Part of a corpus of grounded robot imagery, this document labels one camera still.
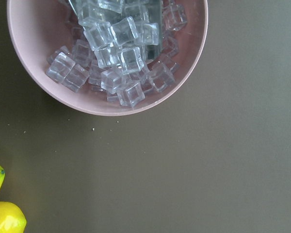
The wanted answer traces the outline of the lower yellow lemon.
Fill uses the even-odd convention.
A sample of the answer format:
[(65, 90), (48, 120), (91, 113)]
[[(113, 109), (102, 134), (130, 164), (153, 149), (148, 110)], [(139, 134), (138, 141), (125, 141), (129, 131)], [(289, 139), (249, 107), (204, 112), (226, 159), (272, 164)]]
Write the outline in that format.
[(21, 209), (6, 201), (0, 201), (0, 233), (23, 233), (27, 220)]

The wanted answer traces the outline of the clear ice cubes pile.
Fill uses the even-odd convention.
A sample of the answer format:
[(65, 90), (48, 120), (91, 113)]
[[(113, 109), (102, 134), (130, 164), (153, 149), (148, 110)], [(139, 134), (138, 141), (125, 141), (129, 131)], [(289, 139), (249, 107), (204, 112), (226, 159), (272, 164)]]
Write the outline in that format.
[(67, 10), (65, 22), (71, 28), (73, 47), (62, 46), (47, 58), (46, 75), (74, 92), (88, 83), (92, 91), (105, 93), (108, 102), (118, 101), (130, 108), (147, 95), (164, 91), (175, 82), (174, 74), (179, 69), (173, 59), (179, 52), (174, 32), (187, 24), (187, 17), (182, 4), (174, 0), (161, 3), (162, 52), (150, 63), (141, 58), (138, 47), (92, 50), (75, 15), (62, 3)]

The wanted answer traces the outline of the pink bowl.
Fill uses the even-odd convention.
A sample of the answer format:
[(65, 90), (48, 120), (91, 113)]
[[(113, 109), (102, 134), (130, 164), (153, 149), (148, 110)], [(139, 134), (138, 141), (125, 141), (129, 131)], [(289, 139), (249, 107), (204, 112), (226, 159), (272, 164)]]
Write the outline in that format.
[(65, 7), (56, 0), (9, 0), (7, 20), (15, 51), (32, 79), (62, 104), (98, 116), (125, 116), (146, 111), (172, 96), (189, 78), (205, 45), (209, 10), (205, 0), (182, 0), (188, 23), (175, 33), (179, 64), (175, 83), (162, 93), (148, 95), (133, 108), (109, 103), (104, 93), (95, 93), (89, 84), (73, 92), (47, 75), (47, 57), (62, 45), (72, 46), (72, 36), (64, 23)]

